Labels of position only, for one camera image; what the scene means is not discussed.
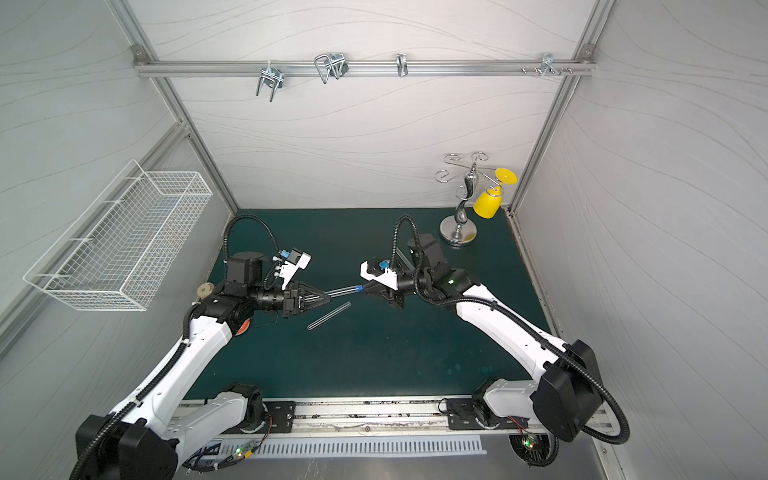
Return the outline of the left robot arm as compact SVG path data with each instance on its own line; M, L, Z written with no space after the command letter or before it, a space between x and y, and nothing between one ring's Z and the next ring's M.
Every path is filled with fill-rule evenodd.
M299 315L329 302L321 290L294 281L310 254L277 250L268 274L258 252L232 254L222 247L226 276L199 298L183 316L181 338L152 372L108 414L89 416L76 432L77 461L73 479L170 479L182 468L198 472L206 445L230 429L259 438L211 465L219 470L239 463L257 450L272 429L273 416L257 386L234 383L195 412L174 414L211 360L243 333L254 313Z

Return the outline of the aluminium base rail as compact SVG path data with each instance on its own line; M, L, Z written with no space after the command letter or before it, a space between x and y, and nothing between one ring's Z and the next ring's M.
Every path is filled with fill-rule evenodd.
M295 401L293 429L290 433L271 433L288 437L355 437L355 436L427 436L459 435L469 432L479 434L518 434L515 430L464 430L448 428L447 418L438 412L440 396L406 397L308 397L267 398L266 400ZM262 412L254 419L245 414L246 400L243 395L224 392L209 400L180 400L163 407L148 399L123 421L127 424L142 423L163 438L193 438L208 441L231 436L234 438L259 438L256 435L223 435L222 432L245 420L259 422ZM529 427L525 430L543 434L545 429L531 413Z

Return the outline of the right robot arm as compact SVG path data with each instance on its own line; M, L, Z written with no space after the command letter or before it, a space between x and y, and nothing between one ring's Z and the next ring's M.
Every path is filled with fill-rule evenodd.
M412 216L396 222L410 226L412 267L396 254L372 257L360 265L367 294L403 307L414 295L454 313L510 354L529 374L527 387L497 379L480 391L480 403L496 417L535 418L561 441L581 433L622 445L631 434L626 414L603 384L592 348L581 340L568 343L525 319L500 301L487 286L461 268L449 265L439 242L419 232Z

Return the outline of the beige plastic bottle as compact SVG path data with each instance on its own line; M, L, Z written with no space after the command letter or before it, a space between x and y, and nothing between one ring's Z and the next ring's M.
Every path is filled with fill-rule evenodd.
M215 285L211 282L205 282L199 285L196 289L197 299L202 301L213 294Z

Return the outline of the aluminium crossbar rail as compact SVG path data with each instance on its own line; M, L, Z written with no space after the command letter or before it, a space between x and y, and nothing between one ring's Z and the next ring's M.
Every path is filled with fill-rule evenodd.
M408 60L406 77L491 77L526 76L521 67L531 68L541 59L534 60ZM558 66L568 65L571 76L589 76L597 70L594 62L555 59ZM399 78L396 58L384 60L347 60L346 78ZM279 69L285 78L318 78L314 61L156 61L134 69L144 78L257 78L268 64Z

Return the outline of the chrome cup holder stand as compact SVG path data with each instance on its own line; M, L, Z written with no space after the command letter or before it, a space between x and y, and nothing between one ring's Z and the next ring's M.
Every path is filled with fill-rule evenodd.
M473 152L470 161L464 161L456 153L449 153L444 157L443 162L446 165L465 169L461 177L462 184L455 192L459 203L453 214L444 218L439 227L443 240L452 247L465 247L477 236L477 226L469 219L466 204L476 196L481 180L487 180L494 187L502 185L498 178L489 175L491 168L486 165L488 159L488 155L481 151Z

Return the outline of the clear test tube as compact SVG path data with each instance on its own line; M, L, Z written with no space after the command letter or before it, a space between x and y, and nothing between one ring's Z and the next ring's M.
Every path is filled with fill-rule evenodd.
M405 254L401 249L396 249L396 255L406 270L413 270L415 268L409 256Z
M356 286L358 285L330 290L326 292L326 295L328 295L330 298L338 298L338 297L344 297L344 296L352 295L355 293L359 293L359 292L355 292Z
M333 309L332 311L330 311L330 312L326 313L325 315L321 316L320 318L318 318L314 322L310 323L307 326L307 330L308 331L313 331L313 330L319 328L320 326L324 325L325 323L327 323L331 319L337 317L341 313L343 313L346 310L348 310L351 306L352 306L352 303L350 301L345 302L344 304L340 305L339 307Z

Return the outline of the beige red round object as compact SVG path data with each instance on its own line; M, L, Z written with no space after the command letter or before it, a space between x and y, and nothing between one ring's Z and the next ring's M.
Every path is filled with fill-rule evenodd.
M249 319L245 320L243 324L239 327L239 329L236 331L235 335L240 336L244 334L250 327L251 321Z

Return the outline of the metal clamp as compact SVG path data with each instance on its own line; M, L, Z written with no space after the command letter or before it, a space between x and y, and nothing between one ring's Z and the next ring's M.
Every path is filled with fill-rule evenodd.
M272 67L270 64L268 64L260 72L260 76L259 76L257 87L256 87L256 95L259 96L262 92L268 91L269 101L273 102L275 99L276 93L283 88L283 85L284 85L283 73L279 69Z
M323 53L314 58L314 66L323 84L331 78L339 80L349 71L349 65L343 53Z
M408 75L408 60L405 53L396 55L396 69L399 78L405 78Z
M520 72L526 76L563 77L571 76L573 74L573 69L568 65L558 66L554 56L551 53L547 53L541 58L538 65L531 68L521 67Z

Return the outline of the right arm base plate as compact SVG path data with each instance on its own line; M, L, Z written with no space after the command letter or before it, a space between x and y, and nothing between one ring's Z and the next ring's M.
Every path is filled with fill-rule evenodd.
M526 430L530 418L498 416L482 401L475 398L447 397L438 402L438 412L445 416L448 428L464 430Z

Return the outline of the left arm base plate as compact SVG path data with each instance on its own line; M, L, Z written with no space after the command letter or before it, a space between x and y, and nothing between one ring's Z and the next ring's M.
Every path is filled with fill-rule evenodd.
M271 433L290 433L296 410L295 401L266 400L262 402L262 416L259 422L245 420L239 425L222 432L223 435L256 435Z

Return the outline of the green table mat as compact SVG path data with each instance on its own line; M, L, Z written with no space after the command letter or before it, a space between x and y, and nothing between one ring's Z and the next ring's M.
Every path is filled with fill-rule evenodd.
M437 235L444 209L415 209L420 233ZM298 279L330 291L360 283L360 264L387 258L413 237L397 209L247 210L230 234L233 252L266 255L297 248L311 256ZM350 301L319 328L307 326ZM283 319L259 312L250 328L207 365L188 392L215 396L243 383L268 398L469 394L486 380L527 372L484 333L455 314L410 296L403 309L354 294Z

